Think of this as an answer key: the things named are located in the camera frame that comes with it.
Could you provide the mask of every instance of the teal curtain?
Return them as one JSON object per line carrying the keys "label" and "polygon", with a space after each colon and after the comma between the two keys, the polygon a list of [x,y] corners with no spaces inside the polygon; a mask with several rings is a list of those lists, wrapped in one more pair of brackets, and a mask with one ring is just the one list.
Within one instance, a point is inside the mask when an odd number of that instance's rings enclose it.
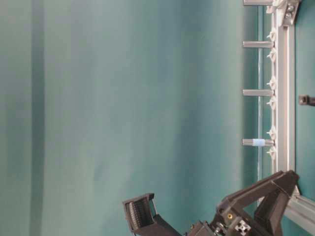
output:
{"label": "teal curtain", "polygon": [[257,7],[230,0],[5,0],[0,234],[129,235],[155,192],[184,233],[256,181]]}

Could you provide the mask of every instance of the metal rod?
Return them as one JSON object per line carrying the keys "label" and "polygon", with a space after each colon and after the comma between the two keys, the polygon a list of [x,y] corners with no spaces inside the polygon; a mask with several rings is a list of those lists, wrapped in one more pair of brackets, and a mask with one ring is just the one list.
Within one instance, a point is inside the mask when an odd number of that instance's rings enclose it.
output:
{"label": "metal rod", "polygon": [[275,142],[269,139],[243,139],[243,146],[265,147],[273,146]]}
{"label": "metal rod", "polygon": [[244,48],[273,48],[275,46],[274,42],[270,41],[244,41]]}
{"label": "metal rod", "polygon": [[275,92],[269,89],[244,89],[244,96],[273,96]]}
{"label": "metal rod", "polygon": [[270,6],[273,0],[244,0],[244,6]]}

